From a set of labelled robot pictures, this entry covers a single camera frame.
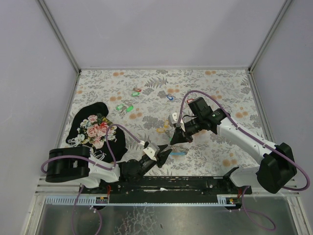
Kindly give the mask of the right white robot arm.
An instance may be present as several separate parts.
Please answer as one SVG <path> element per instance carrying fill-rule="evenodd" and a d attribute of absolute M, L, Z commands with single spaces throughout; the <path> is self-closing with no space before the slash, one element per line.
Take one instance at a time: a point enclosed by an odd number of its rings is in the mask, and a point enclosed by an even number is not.
<path fill-rule="evenodd" d="M 170 144 L 192 142 L 192 136 L 202 130 L 231 141 L 258 164 L 231 170 L 229 178 L 235 186 L 262 187 L 270 193 L 277 193 L 297 174 L 289 145 L 277 145 L 241 127 L 236 121 L 230 120 L 221 108 L 212 110 L 202 97 L 189 102 L 188 106 L 194 115 L 190 121 L 184 122 L 178 113 L 168 117 L 175 129 Z"/>

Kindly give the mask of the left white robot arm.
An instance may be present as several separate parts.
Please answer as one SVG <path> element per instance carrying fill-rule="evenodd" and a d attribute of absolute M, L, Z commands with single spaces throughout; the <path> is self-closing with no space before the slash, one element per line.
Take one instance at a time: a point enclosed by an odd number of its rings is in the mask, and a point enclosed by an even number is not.
<path fill-rule="evenodd" d="M 100 182 L 137 182 L 155 165 L 161 168 L 172 149 L 168 145 L 144 148 L 144 155 L 138 161 L 131 159 L 116 165 L 102 161 L 90 154 L 87 147 L 59 148 L 49 152 L 49 158 L 41 166 L 48 183 L 77 182 L 87 188 L 97 188 Z"/>

